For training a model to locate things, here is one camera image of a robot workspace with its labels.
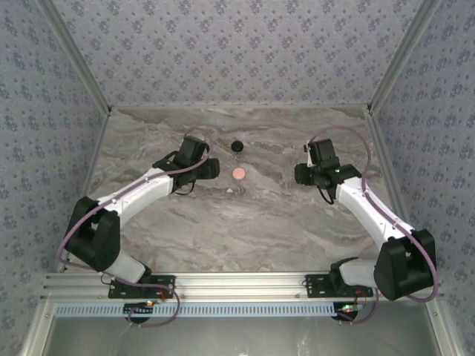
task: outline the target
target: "patterned wallpaper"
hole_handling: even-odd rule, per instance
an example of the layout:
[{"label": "patterned wallpaper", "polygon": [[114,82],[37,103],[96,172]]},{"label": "patterned wallpaper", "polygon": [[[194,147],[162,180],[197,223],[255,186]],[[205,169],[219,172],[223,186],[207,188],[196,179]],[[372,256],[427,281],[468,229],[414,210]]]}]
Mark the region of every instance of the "patterned wallpaper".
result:
[{"label": "patterned wallpaper", "polygon": [[442,0],[378,113],[413,224],[437,241],[439,272],[475,355],[475,3]]},{"label": "patterned wallpaper", "polygon": [[55,0],[112,105],[369,102],[421,0]]},{"label": "patterned wallpaper", "polygon": [[102,124],[34,0],[0,1],[0,355],[17,355],[56,267]]}]

